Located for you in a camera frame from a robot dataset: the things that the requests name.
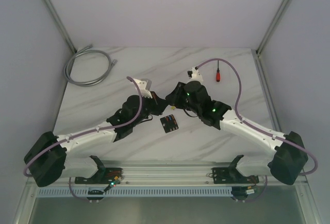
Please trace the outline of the black fuse box base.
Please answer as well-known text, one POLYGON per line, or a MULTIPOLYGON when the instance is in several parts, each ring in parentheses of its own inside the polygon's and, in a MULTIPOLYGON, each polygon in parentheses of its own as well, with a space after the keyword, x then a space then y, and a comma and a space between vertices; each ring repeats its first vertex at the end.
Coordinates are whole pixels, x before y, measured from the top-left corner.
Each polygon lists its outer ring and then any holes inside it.
POLYGON ((160 122, 162 124, 162 127, 163 127, 165 133, 169 133, 169 132, 172 132, 172 131, 175 131, 175 130, 178 129, 178 124, 177 124, 177 121, 176 121, 175 117, 171 120, 168 120, 167 117, 168 116, 171 117, 171 115, 167 115, 167 116, 162 117, 160 119, 160 122))

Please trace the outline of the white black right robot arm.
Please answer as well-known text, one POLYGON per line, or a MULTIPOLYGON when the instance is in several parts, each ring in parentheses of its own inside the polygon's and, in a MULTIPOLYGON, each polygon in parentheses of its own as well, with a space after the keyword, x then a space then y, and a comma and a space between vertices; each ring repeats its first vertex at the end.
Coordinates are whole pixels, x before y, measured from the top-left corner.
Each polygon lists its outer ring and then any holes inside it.
POLYGON ((230 132, 264 151, 260 156, 240 154, 233 159, 227 170, 234 182, 250 176, 273 176, 283 184, 293 185, 308 161, 299 134, 283 134, 239 118, 231 106, 211 99, 199 81, 179 82, 166 101, 178 109, 192 111, 205 125, 230 132))

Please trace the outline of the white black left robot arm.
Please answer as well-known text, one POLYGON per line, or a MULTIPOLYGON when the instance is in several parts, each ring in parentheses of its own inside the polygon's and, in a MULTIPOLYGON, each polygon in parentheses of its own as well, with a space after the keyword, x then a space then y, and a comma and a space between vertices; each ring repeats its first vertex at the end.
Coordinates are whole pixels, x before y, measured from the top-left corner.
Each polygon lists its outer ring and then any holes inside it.
POLYGON ((133 128, 150 115, 161 115, 167 106, 167 101, 155 92, 150 98, 132 95, 113 116, 96 127, 66 135, 45 132, 24 158, 28 167, 25 173, 30 174, 39 187, 69 177, 99 184, 106 178, 107 168, 102 157, 105 149, 130 135, 133 128))

